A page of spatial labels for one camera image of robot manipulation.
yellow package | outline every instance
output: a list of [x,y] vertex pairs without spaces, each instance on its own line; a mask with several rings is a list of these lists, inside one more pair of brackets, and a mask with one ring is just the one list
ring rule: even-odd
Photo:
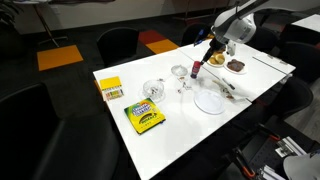
[[124,112],[139,134],[166,120],[165,116],[150,98],[125,108]]

desk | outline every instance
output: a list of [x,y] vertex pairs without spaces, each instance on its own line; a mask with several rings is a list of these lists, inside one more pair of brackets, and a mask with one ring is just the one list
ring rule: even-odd
[[[180,47],[178,50],[194,61],[201,61],[204,54],[210,47],[209,43],[210,40],[206,40],[196,47],[193,47],[192,44]],[[246,64],[247,73],[241,75],[234,74],[226,70],[224,67],[212,67],[207,63],[204,64],[203,67],[219,78],[224,77],[228,79],[229,83],[235,86],[235,91],[246,95],[249,101],[254,101],[294,69],[293,66],[282,65],[279,63],[279,59],[271,59],[267,54],[245,44],[236,43],[235,55],[231,57],[224,54],[224,56],[226,62],[231,61],[231,59],[243,61]]]
[[320,32],[320,15],[314,14],[292,24]]
[[47,3],[51,0],[48,0],[48,1],[13,1],[15,4],[21,4],[21,5],[32,5],[34,10],[36,11],[44,29],[46,30],[48,36],[49,36],[49,39],[48,40],[45,40],[45,41],[41,41],[39,42],[38,44],[43,44],[43,43],[46,43],[46,42],[49,42],[49,41],[52,41],[57,47],[59,47],[58,43],[56,42],[56,40],[59,40],[59,39],[66,39],[68,40],[68,37],[67,36],[62,36],[62,37],[53,37],[52,36],[52,33],[51,33],[51,30],[49,28],[49,26],[47,25],[46,21],[44,20],[42,14],[41,14],[41,11],[39,10],[38,8],[38,5],[40,3]]
[[[104,78],[120,77],[124,96],[108,101],[107,105],[142,180],[152,178],[251,105],[245,99],[238,102],[224,99],[223,113],[204,113],[195,105],[194,93],[203,88],[218,91],[218,86],[211,82],[214,76],[200,69],[197,79],[202,80],[202,85],[179,94],[177,89],[182,87],[182,83],[171,73],[171,67],[179,64],[187,67],[190,74],[193,61],[179,50],[93,72],[98,83]],[[144,99],[140,95],[144,82],[159,78],[165,79],[166,96],[157,106],[166,116],[166,121],[138,135],[124,108]]]

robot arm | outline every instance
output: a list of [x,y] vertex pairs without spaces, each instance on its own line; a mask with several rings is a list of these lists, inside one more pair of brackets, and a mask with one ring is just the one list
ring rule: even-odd
[[223,48],[229,40],[237,43],[248,42],[255,34],[256,26],[253,14],[262,9],[283,9],[288,11],[304,11],[320,6],[319,0],[249,0],[241,6],[236,6],[221,13],[211,27],[215,38],[210,42],[210,48],[203,57],[201,64],[208,61],[214,51]]

food on plate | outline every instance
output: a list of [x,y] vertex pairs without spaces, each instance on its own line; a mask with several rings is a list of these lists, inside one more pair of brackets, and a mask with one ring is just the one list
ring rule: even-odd
[[214,52],[213,55],[210,57],[209,62],[211,64],[223,64],[225,61],[224,55],[219,52]]
[[241,61],[238,61],[236,59],[232,59],[230,62],[228,62],[227,67],[231,69],[232,71],[239,72],[244,68],[245,64]]

white plate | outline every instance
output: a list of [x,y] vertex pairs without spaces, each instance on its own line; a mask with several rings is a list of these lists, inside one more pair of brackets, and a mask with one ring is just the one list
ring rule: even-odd
[[228,71],[235,73],[235,74],[245,74],[248,71],[247,65],[243,66],[243,69],[239,72],[229,69],[227,65],[228,65],[228,63],[224,63],[224,65],[223,65],[224,68],[226,68]]
[[213,66],[213,67],[222,67],[225,63],[222,63],[222,64],[211,64],[211,62],[208,60],[207,63],[210,65],[210,66]]
[[204,112],[209,114],[220,114],[224,111],[224,103],[220,94],[202,90],[194,96],[194,102]]

